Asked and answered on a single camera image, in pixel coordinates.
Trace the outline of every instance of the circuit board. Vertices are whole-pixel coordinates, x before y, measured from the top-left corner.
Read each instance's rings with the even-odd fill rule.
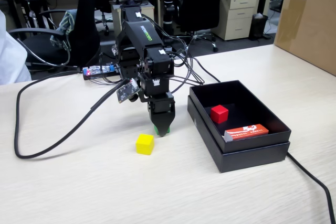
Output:
[[[131,79],[131,81],[124,86],[122,86],[120,89],[117,90],[117,96],[119,103],[122,103],[123,101],[126,101],[128,98],[131,98],[133,95],[138,93],[140,91],[140,88],[137,84],[137,82],[134,79]]]

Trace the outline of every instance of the person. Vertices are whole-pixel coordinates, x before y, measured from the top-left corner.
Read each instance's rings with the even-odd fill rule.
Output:
[[[6,32],[6,18],[0,10],[0,84],[31,81],[26,59],[27,51]]]

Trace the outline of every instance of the black box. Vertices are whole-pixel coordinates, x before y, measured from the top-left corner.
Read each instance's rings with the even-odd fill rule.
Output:
[[[229,109],[221,124],[210,118],[211,108]],[[220,172],[282,161],[289,148],[291,130],[239,81],[190,88],[188,111]],[[261,124],[268,135],[225,142],[226,130]]]

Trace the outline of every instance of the orange package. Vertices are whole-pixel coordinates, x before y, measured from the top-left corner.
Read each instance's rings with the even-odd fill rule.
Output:
[[[268,129],[263,127],[261,124],[256,124],[256,125],[227,130],[224,133],[224,140],[227,142],[230,142],[233,140],[239,140],[242,138],[260,136],[260,135],[266,135],[266,134],[268,134]]]

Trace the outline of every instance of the small box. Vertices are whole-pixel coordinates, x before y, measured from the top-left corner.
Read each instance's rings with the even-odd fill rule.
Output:
[[[260,136],[268,134],[268,129],[263,127],[261,124],[244,126],[240,128],[235,128],[231,130],[226,130],[224,133],[224,140],[227,142],[233,140],[239,140],[248,137]]]
[[[211,120],[211,108],[222,104],[230,110],[221,124]],[[285,159],[291,130],[240,81],[190,88],[188,112],[221,173]],[[227,142],[225,131],[261,124],[269,133]]]
[[[221,105],[211,109],[211,120],[215,123],[223,123],[227,120],[229,110]]]
[[[136,152],[144,155],[151,155],[154,148],[154,136],[140,134],[137,143]]]

